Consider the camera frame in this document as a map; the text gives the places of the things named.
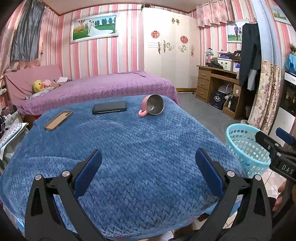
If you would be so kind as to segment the right hand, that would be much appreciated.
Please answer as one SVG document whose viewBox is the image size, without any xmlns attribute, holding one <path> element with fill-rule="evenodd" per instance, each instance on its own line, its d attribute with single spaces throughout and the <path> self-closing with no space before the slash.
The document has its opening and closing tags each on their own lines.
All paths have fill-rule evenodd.
<svg viewBox="0 0 296 241">
<path fill-rule="evenodd" d="M 279 196 L 277 197 L 274 207 L 272 209 L 273 212 L 276 212 L 278 210 L 278 208 L 280 207 L 282 200 L 283 200 L 283 192 L 285 191 L 285 187 L 286 187 L 286 181 L 283 182 L 283 184 L 281 184 L 281 186 L 278 188 L 278 193 Z"/>
</svg>

